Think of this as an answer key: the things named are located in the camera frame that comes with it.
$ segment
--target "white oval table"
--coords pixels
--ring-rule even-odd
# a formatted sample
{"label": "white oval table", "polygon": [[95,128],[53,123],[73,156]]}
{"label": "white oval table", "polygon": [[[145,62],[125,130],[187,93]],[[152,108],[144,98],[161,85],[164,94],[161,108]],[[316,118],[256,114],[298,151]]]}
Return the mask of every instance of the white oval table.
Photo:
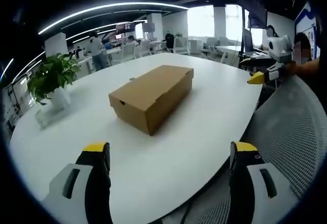
{"label": "white oval table", "polygon": [[[162,64],[194,68],[193,88],[154,136],[117,118],[108,94]],[[113,223],[145,224],[173,211],[199,191],[229,156],[255,110],[261,85],[248,72],[201,58],[157,54],[118,64],[68,87],[72,104],[46,129],[29,110],[13,133],[17,169],[38,200],[49,182],[83,147],[109,141]]]}

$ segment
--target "white pillar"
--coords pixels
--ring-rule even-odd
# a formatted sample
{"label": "white pillar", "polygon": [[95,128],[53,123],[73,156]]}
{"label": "white pillar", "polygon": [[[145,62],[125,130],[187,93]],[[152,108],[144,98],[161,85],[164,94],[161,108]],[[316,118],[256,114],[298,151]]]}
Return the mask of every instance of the white pillar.
{"label": "white pillar", "polygon": [[214,8],[215,18],[215,37],[226,37],[226,8],[215,7]]}
{"label": "white pillar", "polygon": [[68,47],[66,42],[66,34],[65,33],[58,33],[50,37],[49,39],[45,40],[45,55],[46,57],[55,55],[55,54],[68,54]]}
{"label": "white pillar", "polygon": [[154,32],[149,33],[149,38],[156,37],[158,41],[164,39],[162,34],[162,15],[161,13],[151,13],[147,16],[148,23],[154,23]]}

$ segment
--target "monitor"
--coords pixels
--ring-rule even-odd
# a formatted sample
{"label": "monitor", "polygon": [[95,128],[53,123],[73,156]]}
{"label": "monitor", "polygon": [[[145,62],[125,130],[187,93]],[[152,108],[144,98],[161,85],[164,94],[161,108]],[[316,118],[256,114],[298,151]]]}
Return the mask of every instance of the monitor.
{"label": "monitor", "polygon": [[243,28],[244,52],[254,52],[252,34],[249,30]]}
{"label": "monitor", "polygon": [[155,25],[154,23],[142,23],[143,32],[154,32]]}
{"label": "monitor", "polygon": [[126,33],[126,32],[133,32],[133,31],[135,31],[135,23],[116,25],[116,32],[118,34]]}
{"label": "monitor", "polygon": [[115,38],[116,38],[116,40],[117,40],[117,39],[121,39],[121,38],[122,38],[122,35],[121,35],[121,34],[116,35]]}

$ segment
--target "hand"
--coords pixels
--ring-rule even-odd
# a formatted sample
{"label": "hand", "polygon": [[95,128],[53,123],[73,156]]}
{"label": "hand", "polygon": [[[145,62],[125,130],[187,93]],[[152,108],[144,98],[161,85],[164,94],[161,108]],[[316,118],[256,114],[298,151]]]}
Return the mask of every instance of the hand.
{"label": "hand", "polygon": [[298,70],[298,65],[295,62],[285,64],[285,69],[290,75],[296,75]]}

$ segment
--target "computer screen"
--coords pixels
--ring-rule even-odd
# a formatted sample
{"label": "computer screen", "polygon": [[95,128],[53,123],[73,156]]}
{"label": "computer screen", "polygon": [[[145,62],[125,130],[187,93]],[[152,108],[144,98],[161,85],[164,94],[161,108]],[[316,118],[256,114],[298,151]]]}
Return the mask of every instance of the computer screen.
{"label": "computer screen", "polygon": [[135,23],[116,25],[116,32],[118,34],[126,33],[126,32],[133,32],[133,31],[135,31]]}
{"label": "computer screen", "polygon": [[121,35],[121,34],[116,35],[115,38],[116,38],[116,40],[117,40],[117,39],[121,39],[121,38],[122,38],[122,35]]}
{"label": "computer screen", "polygon": [[252,34],[249,30],[243,28],[244,52],[253,52]]}

